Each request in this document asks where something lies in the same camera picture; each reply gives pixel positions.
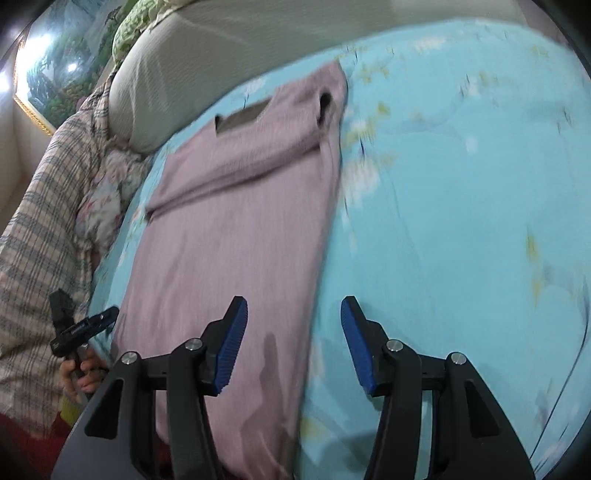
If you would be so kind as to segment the person's left hand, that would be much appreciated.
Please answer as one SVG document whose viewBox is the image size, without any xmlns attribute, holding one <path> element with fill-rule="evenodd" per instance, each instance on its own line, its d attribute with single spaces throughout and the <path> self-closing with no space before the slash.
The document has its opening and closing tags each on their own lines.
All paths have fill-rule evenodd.
<svg viewBox="0 0 591 480">
<path fill-rule="evenodd" d="M 91 347 L 83 351 L 81 360 L 64 359 L 60 365 L 64 392 L 79 404 L 96 392 L 107 373 L 106 363 Z"/>
</svg>

